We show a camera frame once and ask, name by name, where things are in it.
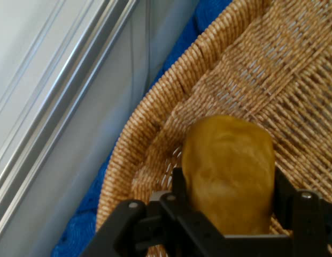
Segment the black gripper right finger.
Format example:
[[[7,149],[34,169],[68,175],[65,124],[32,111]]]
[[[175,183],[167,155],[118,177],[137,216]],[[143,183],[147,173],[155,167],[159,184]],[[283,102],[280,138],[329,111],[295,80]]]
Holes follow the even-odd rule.
[[[312,190],[296,189],[275,169],[274,214],[291,230],[291,256],[332,256],[332,203]]]

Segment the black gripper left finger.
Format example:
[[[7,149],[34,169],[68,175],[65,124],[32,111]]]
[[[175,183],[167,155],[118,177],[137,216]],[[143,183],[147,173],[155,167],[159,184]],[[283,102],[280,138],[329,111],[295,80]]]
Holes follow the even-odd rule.
[[[82,256],[146,256],[158,245],[168,256],[225,256],[223,236],[189,206],[181,168],[173,169],[172,190],[157,200],[118,204]]]

